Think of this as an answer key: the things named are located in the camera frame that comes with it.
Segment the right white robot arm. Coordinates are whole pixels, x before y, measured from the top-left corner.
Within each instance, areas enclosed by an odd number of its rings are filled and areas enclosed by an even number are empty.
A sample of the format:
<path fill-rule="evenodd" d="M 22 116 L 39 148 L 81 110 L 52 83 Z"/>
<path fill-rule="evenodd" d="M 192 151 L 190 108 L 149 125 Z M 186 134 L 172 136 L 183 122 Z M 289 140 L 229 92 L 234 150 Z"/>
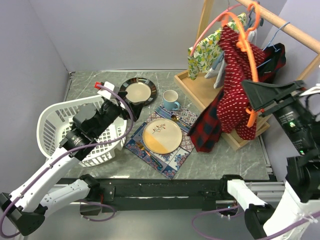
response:
<path fill-rule="evenodd" d="M 272 114 L 298 156 L 287 159 L 284 192 L 273 207 L 250 190 L 242 177 L 224 175 L 219 194 L 232 197 L 244 210 L 245 225 L 256 240 L 299 240 L 320 216 L 320 123 L 307 101 L 320 92 L 302 80 L 276 85 L 244 80 L 242 87 L 255 111 Z"/>

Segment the dark blue hanger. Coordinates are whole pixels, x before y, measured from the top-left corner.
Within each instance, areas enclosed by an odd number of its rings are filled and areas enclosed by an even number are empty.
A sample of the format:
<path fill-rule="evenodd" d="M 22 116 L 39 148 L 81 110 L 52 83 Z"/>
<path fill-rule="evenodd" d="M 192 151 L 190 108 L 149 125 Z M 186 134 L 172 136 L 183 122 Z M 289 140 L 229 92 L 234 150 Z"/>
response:
<path fill-rule="evenodd" d="M 255 23 L 255 20 L 256 20 L 256 17 L 255 16 L 252 16 L 253 14 L 253 9 L 251 9 L 249 11 L 249 14 L 248 14 L 248 20 L 247 20 L 247 23 L 246 25 L 244 26 L 244 30 L 247 31 L 249 28 L 251 28 L 254 23 Z M 261 18 L 260 21 L 259 21 L 259 24 L 257 26 L 257 28 L 261 27 L 262 25 L 264 24 L 264 19 Z M 256 44 L 257 42 L 257 29 L 255 29 L 254 31 L 250 31 L 249 34 L 248 34 L 248 40 L 253 43 L 253 44 Z M 222 51 L 220 53 L 220 55 L 217 57 L 217 59 L 212 63 L 211 65 L 211 68 L 209 69 L 210 71 L 214 71 L 217 66 L 220 64 L 220 62 L 222 62 L 224 59 L 224 51 Z"/>

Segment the red polka dot skirt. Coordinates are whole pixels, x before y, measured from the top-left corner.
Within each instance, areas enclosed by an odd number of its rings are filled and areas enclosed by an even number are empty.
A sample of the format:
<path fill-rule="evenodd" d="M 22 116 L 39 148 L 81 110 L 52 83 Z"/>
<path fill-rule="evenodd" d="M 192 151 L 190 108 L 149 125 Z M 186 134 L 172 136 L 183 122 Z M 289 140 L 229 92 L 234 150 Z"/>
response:
<path fill-rule="evenodd" d="M 225 25 L 218 42 L 224 51 L 226 67 L 224 94 L 217 106 L 217 117 L 223 132 L 231 133 L 235 130 L 239 137 L 250 141 L 256 137 L 257 123 L 247 127 L 250 114 L 246 109 L 250 109 L 251 105 L 242 87 L 242 81 L 251 80 L 252 71 L 247 53 L 237 47 L 238 40 L 239 33 Z"/>

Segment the orange plastic hanger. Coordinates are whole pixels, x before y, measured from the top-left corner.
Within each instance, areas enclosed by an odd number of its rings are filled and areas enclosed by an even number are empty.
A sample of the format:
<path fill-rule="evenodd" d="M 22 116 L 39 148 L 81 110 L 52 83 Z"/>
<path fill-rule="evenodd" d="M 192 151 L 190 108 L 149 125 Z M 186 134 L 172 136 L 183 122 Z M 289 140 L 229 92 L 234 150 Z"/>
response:
<path fill-rule="evenodd" d="M 250 27 L 247 31 L 244 30 L 243 24 L 239 20 L 239 18 L 232 12 L 228 11 L 223 13 L 222 16 L 218 19 L 221 22 L 221 27 L 229 26 L 235 32 L 238 33 L 238 42 L 236 46 L 241 49 L 242 52 L 246 52 L 249 60 L 249 65 L 251 69 L 252 79 L 249 81 L 258 82 L 258 71 L 257 71 L 257 63 L 261 63 L 264 59 L 263 52 L 258 50 L 256 46 L 248 41 L 248 35 L 250 31 L 254 31 L 258 26 L 258 21 L 255 22 L 253 27 Z M 251 108 L 247 108 L 246 112 L 250 114 L 247 127 L 252 127 L 254 123 L 257 121 L 258 111 L 250 112 Z"/>

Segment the red plaid garment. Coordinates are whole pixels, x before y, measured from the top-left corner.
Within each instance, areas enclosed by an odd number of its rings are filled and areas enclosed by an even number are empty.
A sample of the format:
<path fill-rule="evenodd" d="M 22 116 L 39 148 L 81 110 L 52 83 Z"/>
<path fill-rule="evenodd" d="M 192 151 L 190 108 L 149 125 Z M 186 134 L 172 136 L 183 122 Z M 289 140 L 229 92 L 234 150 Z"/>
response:
<path fill-rule="evenodd" d="M 276 73 L 286 64 L 286 51 L 282 43 L 267 47 L 264 51 L 265 60 L 262 66 L 257 68 L 260 82 L 273 83 Z M 197 152 L 209 153 L 222 134 L 221 122 L 217 117 L 219 101 L 224 96 L 221 89 L 217 97 L 200 114 L 188 132 Z"/>

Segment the white cloth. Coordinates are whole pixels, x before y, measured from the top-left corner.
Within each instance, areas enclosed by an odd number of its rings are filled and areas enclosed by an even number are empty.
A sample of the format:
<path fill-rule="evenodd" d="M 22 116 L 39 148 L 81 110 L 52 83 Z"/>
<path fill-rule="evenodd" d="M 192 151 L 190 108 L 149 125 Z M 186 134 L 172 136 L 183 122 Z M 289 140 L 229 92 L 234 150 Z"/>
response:
<path fill-rule="evenodd" d="M 222 53 L 218 56 L 218 58 L 213 62 L 207 74 L 204 76 L 205 79 L 216 77 L 215 83 L 213 84 L 214 89 L 218 89 L 222 87 L 224 84 L 225 68 L 226 68 L 224 55 L 225 54 L 222 51 Z"/>

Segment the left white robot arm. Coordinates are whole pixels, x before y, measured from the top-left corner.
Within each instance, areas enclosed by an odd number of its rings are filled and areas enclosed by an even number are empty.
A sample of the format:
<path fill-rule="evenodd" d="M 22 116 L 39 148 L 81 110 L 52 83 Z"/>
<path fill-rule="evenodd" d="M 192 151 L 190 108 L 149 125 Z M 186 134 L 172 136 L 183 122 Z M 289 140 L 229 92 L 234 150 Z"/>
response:
<path fill-rule="evenodd" d="M 127 92 L 112 92 L 113 102 L 103 98 L 100 108 L 92 103 L 78 107 L 71 130 L 59 143 L 51 158 L 24 184 L 11 193 L 0 194 L 1 221 L 8 219 L 17 233 L 28 236 L 37 230 L 51 213 L 67 204 L 87 199 L 94 201 L 100 194 L 100 184 L 89 174 L 80 177 L 70 187 L 49 193 L 49 190 L 75 165 L 99 146 L 102 133 L 117 119 L 135 122 L 144 101 L 127 100 Z"/>

